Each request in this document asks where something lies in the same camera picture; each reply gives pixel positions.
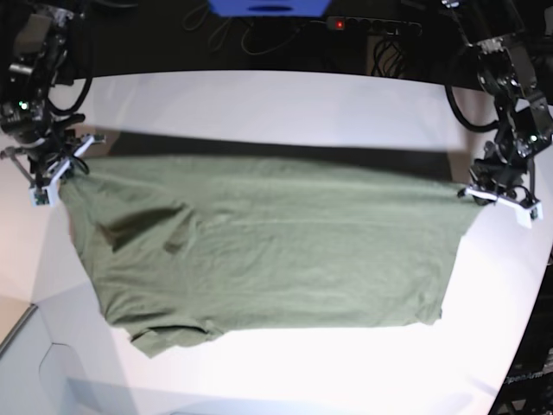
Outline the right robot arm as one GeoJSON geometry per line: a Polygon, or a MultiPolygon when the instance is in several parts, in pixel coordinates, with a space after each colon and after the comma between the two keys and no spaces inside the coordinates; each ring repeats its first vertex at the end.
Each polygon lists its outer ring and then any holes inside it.
{"type": "Polygon", "coordinates": [[[88,167],[73,125],[92,86],[93,46],[87,1],[1,3],[1,132],[17,146],[1,156],[18,164],[32,187],[43,189],[65,169],[88,167]]]}

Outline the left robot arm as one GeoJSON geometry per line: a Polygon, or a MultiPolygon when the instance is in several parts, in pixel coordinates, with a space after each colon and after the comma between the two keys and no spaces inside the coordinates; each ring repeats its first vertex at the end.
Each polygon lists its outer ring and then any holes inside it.
{"type": "Polygon", "coordinates": [[[467,52],[474,54],[477,79],[493,97],[497,113],[488,124],[473,124],[456,103],[452,86],[445,87],[461,125],[475,133],[495,133],[485,144],[484,156],[473,161],[471,182],[459,195],[471,195],[479,205],[505,203],[536,219],[534,158],[552,144],[552,116],[524,42],[523,20],[513,1],[446,1],[443,5],[463,40],[451,64],[459,64],[467,52]]]}

